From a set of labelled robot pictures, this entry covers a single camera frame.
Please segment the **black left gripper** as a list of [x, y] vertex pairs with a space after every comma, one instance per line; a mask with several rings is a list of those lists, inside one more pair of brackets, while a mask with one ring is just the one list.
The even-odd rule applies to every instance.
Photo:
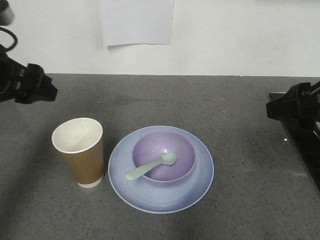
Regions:
[[23, 66], [12, 60], [5, 47], [0, 46], [0, 101], [14, 99], [21, 104], [37, 101], [53, 102], [58, 89], [52, 84], [52, 78], [37, 64]]

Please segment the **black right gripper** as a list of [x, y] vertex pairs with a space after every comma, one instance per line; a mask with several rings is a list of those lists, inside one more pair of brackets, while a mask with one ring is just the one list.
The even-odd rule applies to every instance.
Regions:
[[287, 92], [270, 92], [267, 117], [273, 120], [298, 119], [302, 128], [313, 130], [320, 121], [320, 82], [303, 82]]

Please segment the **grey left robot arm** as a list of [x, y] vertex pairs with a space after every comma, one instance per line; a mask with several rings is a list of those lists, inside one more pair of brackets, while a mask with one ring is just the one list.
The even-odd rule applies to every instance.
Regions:
[[7, 55], [7, 52], [13, 50], [18, 43], [17, 36], [4, 28], [11, 24], [14, 18], [9, 2], [2, 0], [0, 30], [10, 35], [13, 43], [9, 47], [0, 46], [0, 101], [14, 100], [20, 104], [32, 104], [37, 101], [53, 102], [56, 100], [58, 90], [44, 69], [33, 63], [23, 66]]

